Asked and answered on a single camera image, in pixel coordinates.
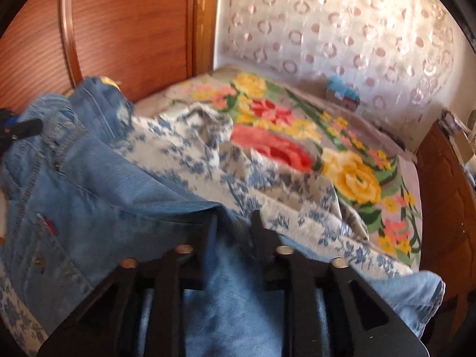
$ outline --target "white and blue floral sheet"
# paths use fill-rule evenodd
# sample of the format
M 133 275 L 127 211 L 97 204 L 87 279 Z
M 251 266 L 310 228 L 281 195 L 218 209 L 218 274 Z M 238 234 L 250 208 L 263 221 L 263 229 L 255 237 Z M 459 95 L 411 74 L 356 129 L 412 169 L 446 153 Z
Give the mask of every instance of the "white and blue floral sheet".
M 370 243 L 365 225 L 338 201 L 330 180 L 230 143 L 233 121 L 228 114 L 195 103 L 157 119 L 134 117 L 134 128 L 115 149 L 144 170 L 241 216 L 260 209 L 266 228 L 329 259 L 344 256 L 369 277 L 413 272 Z M 18 299 L 1 263 L 0 315 L 23 350 L 36 355 L 47 334 Z

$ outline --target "metal screw head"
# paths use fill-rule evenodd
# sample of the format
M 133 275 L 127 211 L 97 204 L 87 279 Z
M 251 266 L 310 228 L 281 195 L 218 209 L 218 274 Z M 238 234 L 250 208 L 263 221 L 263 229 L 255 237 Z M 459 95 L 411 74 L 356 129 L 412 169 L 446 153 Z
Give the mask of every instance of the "metal screw head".
M 191 254 L 193 252 L 193 247 L 190 244 L 181 244 L 175 247 L 175 252 L 178 254 Z
M 294 252 L 294 248 L 289 245 L 280 245 L 276 247 L 276 252 L 280 255 L 291 255 Z
M 349 267 L 349 263 L 347 262 L 346 259 L 344 259 L 343 257 L 335 257 L 334 259 L 332 259 L 332 265 L 335 267 L 335 268 L 346 268 L 346 267 Z
M 120 263 L 120 266 L 122 268 L 136 268 L 137 264 L 139 264 L 139 262 L 137 262 L 136 259 L 134 259 L 133 257 L 126 257 L 121 263 Z

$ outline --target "wooden headboard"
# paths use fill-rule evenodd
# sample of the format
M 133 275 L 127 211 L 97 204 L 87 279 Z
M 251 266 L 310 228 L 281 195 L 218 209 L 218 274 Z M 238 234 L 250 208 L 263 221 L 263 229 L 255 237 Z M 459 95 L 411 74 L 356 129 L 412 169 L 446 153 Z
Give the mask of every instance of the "wooden headboard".
M 0 37 L 0 107 L 21 111 L 39 95 L 64 93 L 84 76 L 108 76 L 136 102 L 205 72 L 211 68 L 216 4 L 27 0 Z

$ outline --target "patterned wallpaper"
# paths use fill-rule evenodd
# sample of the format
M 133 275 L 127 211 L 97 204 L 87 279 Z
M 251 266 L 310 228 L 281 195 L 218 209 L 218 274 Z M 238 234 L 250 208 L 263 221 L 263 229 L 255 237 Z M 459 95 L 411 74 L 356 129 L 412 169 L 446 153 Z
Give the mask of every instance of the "patterned wallpaper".
M 286 82 L 340 76 L 358 113 L 411 145 L 454 62 L 439 0 L 221 0 L 217 50 Z

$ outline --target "floral mattress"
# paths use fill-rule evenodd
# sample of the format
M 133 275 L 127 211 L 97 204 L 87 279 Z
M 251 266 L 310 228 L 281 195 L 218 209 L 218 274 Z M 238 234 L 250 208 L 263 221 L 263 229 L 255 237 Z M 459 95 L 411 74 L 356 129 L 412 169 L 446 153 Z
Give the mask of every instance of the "floral mattress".
M 353 226 L 382 252 L 417 270 L 422 215 L 417 171 L 391 139 L 355 114 L 237 68 L 173 85 L 157 100 L 208 104 L 233 120 L 231 140 L 300 172 L 332 180 Z

